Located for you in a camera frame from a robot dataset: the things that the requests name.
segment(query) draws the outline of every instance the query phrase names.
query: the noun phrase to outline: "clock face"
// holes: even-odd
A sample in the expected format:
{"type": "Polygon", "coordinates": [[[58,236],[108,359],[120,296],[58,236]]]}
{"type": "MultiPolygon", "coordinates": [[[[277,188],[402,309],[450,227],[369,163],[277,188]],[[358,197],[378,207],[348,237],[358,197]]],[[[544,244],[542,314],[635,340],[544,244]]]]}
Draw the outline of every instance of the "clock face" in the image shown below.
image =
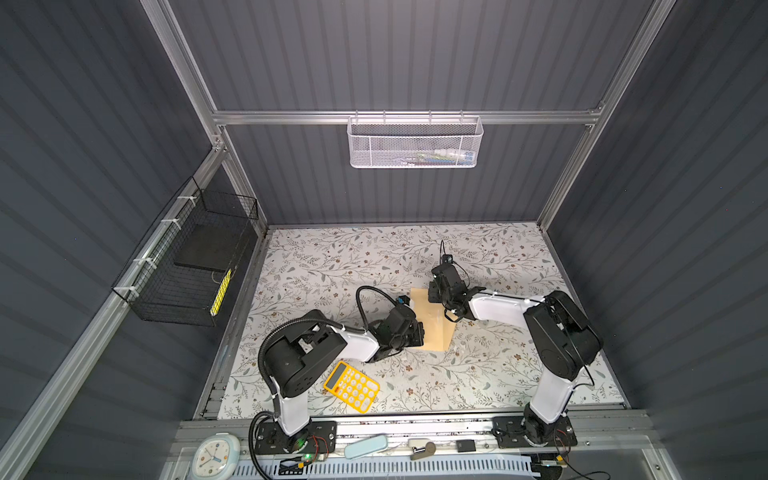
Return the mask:
{"type": "Polygon", "coordinates": [[[194,459],[194,474],[201,478],[213,477],[223,471],[229,462],[230,444],[225,440],[209,440],[198,450],[194,459]]]}

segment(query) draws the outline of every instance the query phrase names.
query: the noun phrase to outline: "light blue case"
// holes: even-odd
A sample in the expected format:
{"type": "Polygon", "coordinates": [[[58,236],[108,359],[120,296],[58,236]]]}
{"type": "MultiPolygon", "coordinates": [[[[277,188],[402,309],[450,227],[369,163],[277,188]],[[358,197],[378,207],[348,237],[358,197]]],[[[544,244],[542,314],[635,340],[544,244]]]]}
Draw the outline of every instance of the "light blue case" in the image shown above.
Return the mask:
{"type": "Polygon", "coordinates": [[[354,460],[355,458],[364,457],[366,455],[371,455],[372,453],[386,450],[386,446],[386,435],[377,435],[375,437],[371,437],[370,439],[350,443],[344,447],[344,456],[349,460],[354,460]]]}

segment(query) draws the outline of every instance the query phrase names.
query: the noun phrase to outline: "small black box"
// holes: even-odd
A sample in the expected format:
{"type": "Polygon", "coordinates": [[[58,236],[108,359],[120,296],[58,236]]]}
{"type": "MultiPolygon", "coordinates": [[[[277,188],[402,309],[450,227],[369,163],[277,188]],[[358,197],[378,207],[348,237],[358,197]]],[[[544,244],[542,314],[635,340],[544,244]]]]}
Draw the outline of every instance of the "small black box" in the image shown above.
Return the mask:
{"type": "Polygon", "coordinates": [[[456,449],[459,453],[476,452],[475,440],[456,440],[456,449]]]}
{"type": "Polygon", "coordinates": [[[238,233],[221,227],[195,225],[174,264],[224,273],[237,248],[238,233]]]}

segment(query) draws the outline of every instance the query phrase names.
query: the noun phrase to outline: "yellow calculator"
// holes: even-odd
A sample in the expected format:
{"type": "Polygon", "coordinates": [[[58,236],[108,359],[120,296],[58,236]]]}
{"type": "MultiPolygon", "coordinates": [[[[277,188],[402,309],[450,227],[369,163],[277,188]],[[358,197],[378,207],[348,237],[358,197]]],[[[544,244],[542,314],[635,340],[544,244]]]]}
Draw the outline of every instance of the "yellow calculator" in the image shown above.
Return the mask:
{"type": "Polygon", "coordinates": [[[368,412],[379,393],[378,383],[344,362],[333,369],[323,387],[360,413],[368,412]]]}

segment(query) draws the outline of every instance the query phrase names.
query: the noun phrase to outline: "white wire basket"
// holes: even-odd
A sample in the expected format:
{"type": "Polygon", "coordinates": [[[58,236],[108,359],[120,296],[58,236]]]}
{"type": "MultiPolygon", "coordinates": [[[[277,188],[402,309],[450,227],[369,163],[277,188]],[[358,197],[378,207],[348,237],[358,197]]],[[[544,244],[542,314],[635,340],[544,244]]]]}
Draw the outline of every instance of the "white wire basket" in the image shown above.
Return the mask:
{"type": "Polygon", "coordinates": [[[354,168],[472,168],[483,130],[480,117],[384,114],[350,117],[346,133],[354,168]]]}

